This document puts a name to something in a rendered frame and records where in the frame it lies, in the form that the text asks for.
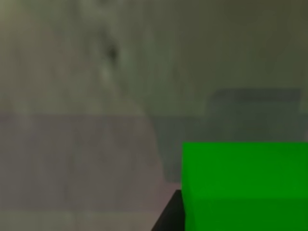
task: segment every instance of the green block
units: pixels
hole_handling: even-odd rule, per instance
[[[187,231],[307,231],[308,143],[185,143]]]

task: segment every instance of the bright green surface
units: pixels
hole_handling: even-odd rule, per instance
[[[307,143],[185,143],[186,230],[308,230]]]

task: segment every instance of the green rectangle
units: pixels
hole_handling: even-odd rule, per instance
[[[186,230],[308,230],[308,143],[185,143]]]

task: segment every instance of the black object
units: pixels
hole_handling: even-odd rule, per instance
[[[184,231],[185,212],[181,190],[176,190],[152,231]]]
[[[204,117],[153,117],[166,180],[180,182],[185,141],[303,141],[300,92],[223,89],[209,99]]]

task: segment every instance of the blurry background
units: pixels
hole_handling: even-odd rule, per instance
[[[179,187],[181,142],[218,129],[222,139],[243,127],[238,114],[255,123],[252,104],[221,108],[237,105],[226,101],[235,89],[295,89],[286,100],[295,116],[272,110],[279,126],[307,111],[306,8],[0,0],[2,229],[149,230]],[[234,93],[213,97],[223,89]]]

